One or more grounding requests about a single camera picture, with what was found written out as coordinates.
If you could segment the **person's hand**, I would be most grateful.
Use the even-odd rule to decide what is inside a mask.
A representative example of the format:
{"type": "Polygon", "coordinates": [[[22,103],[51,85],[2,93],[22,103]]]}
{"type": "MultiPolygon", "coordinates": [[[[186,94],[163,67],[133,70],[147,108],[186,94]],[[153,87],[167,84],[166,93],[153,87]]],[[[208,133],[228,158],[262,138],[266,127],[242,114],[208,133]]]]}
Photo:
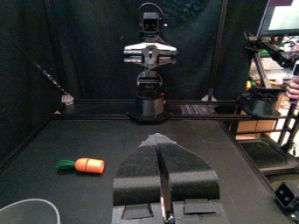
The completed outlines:
{"type": "Polygon", "coordinates": [[[299,100],[299,76],[296,76],[286,84],[286,96],[299,100]]]}

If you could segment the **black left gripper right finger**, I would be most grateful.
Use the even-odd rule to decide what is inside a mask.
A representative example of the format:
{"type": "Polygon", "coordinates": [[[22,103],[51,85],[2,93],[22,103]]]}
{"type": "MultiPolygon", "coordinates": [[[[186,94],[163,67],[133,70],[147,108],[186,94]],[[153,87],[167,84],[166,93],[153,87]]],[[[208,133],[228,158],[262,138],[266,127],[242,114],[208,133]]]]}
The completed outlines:
{"type": "Polygon", "coordinates": [[[205,159],[162,134],[157,134],[157,145],[169,171],[173,200],[218,200],[220,177],[205,159]]]}

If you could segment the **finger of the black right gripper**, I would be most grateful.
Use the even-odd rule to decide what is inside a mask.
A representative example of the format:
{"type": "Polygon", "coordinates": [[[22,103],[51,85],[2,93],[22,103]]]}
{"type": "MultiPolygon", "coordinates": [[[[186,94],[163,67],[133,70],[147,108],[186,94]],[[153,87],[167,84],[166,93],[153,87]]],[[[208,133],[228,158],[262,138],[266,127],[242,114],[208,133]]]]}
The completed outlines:
{"type": "Polygon", "coordinates": [[[145,50],[143,50],[143,55],[145,55],[145,70],[149,70],[150,65],[151,65],[151,46],[149,46],[145,50]]]}
{"type": "Polygon", "coordinates": [[[158,56],[159,56],[159,49],[154,46],[153,50],[151,50],[153,54],[151,54],[151,70],[155,70],[159,65],[158,65],[158,56]]]}

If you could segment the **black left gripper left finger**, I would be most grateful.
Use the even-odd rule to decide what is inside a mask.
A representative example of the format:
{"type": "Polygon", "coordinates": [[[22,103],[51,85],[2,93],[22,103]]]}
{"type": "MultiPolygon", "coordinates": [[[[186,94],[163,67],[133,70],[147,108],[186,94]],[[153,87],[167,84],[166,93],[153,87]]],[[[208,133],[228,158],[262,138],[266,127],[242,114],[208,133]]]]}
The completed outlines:
{"type": "Polygon", "coordinates": [[[114,179],[114,205],[151,204],[161,201],[161,172],[155,135],[141,143],[122,162],[114,179]]]}

